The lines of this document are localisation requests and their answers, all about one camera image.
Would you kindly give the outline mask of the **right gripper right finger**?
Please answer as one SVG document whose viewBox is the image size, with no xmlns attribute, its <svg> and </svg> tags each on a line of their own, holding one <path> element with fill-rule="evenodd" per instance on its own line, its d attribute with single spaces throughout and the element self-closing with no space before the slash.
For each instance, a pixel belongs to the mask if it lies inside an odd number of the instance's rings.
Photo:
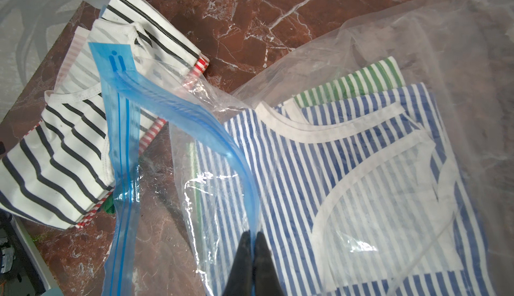
<svg viewBox="0 0 514 296">
<path fill-rule="evenodd" d="M 284 296 L 264 233 L 256 235 L 253 263 L 256 296 Z"/>
</svg>

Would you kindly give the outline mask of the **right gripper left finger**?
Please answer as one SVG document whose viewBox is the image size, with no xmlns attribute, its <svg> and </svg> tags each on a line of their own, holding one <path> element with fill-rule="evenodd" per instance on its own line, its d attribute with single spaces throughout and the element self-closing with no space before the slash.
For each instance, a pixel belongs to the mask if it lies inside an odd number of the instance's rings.
<svg viewBox="0 0 514 296">
<path fill-rule="evenodd" d="M 223 296 L 249 296 L 252 293 L 252 252 L 250 232 L 242 233 Z"/>
</svg>

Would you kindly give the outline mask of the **blue white striped top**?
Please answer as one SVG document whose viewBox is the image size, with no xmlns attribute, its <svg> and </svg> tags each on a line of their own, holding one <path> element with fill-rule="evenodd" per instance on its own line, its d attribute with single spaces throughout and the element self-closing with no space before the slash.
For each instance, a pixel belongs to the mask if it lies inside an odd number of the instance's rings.
<svg viewBox="0 0 514 296">
<path fill-rule="evenodd" d="M 225 123 L 287 295 L 493 295 L 486 243 L 419 83 Z"/>
</svg>

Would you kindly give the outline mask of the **clear vacuum bag blue zip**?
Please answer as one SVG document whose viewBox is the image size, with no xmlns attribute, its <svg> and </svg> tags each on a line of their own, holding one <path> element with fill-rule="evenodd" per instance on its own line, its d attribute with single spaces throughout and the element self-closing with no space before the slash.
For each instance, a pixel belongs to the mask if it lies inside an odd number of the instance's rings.
<svg viewBox="0 0 514 296">
<path fill-rule="evenodd" d="M 115 167 L 104 295 L 513 294 L 513 0 L 356 18 L 232 95 L 93 40 Z"/>
</svg>

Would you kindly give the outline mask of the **black white striped top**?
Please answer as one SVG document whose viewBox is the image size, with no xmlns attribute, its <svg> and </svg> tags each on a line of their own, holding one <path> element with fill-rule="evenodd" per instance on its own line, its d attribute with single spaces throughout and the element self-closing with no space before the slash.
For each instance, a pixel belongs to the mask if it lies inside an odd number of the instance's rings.
<svg viewBox="0 0 514 296">
<path fill-rule="evenodd" d="M 46 91 L 40 122 L 1 159 L 1 208 L 69 229 L 84 226 L 115 179 L 99 71 L 90 43 L 128 44 L 173 77 L 201 75 L 209 60 L 145 0 L 110 0 L 90 30 L 78 29 L 66 72 Z"/>
</svg>

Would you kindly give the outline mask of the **red white striped top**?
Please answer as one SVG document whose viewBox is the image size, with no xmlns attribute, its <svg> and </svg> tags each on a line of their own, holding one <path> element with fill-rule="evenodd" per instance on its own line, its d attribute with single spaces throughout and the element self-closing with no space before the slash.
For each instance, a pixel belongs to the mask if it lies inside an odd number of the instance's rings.
<svg viewBox="0 0 514 296">
<path fill-rule="evenodd" d="M 60 70 L 58 71 L 56 82 L 54 88 L 50 91 L 50 93 L 54 91 L 60 91 L 61 89 L 64 89 L 63 84 L 65 78 L 67 78 L 70 75 L 70 70 L 72 65 L 76 62 L 76 59 L 79 55 L 79 51 L 82 49 L 82 47 L 86 44 L 86 39 L 88 38 L 88 35 L 90 34 L 90 31 L 78 27 L 75 30 L 74 36 L 72 38 L 71 45 L 68 49 L 68 52 L 66 56 L 64 57 L 63 63 L 60 67 Z M 194 65 L 194 68 L 192 69 L 193 73 L 204 73 L 209 65 L 210 60 L 203 55 L 201 52 L 198 55 L 197 63 Z M 159 132 L 163 129 L 165 125 L 165 120 L 161 118 L 155 118 L 153 121 L 153 125 L 149 128 L 149 131 L 145 131 L 144 135 L 140 139 L 139 144 L 139 153 L 142 154 L 151 144 L 151 142 L 156 138 L 156 136 L 159 134 Z M 85 216 L 80 218 L 80 221 L 77 225 L 75 225 L 76 228 L 81 229 L 85 226 L 88 226 L 88 224 L 92 221 L 92 218 L 94 215 L 98 212 L 102 204 L 105 202 L 105 200 L 112 194 L 112 189 L 109 190 L 107 194 L 105 194 L 101 199 L 100 202 L 97 202 L 87 213 Z"/>
</svg>

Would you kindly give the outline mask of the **green tank top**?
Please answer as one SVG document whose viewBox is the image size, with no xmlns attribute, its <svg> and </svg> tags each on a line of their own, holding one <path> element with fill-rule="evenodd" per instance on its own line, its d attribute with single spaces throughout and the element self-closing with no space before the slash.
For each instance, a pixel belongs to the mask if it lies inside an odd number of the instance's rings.
<svg viewBox="0 0 514 296">
<path fill-rule="evenodd" d="M 108 197 L 104 201 L 104 203 L 102 205 L 102 210 L 107 214 L 115 214 L 116 213 L 114 200 L 112 199 L 112 196 Z"/>
</svg>

